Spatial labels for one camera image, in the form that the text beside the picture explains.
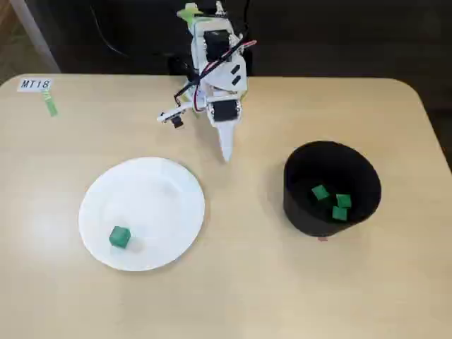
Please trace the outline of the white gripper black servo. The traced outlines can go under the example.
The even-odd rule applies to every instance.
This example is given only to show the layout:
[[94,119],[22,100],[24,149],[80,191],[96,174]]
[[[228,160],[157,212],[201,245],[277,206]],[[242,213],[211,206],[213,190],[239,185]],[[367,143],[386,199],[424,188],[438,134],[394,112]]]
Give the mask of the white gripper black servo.
[[242,102],[238,94],[208,96],[206,98],[208,118],[218,130],[220,149],[225,162],[232,157],[234,128],[242,117]]

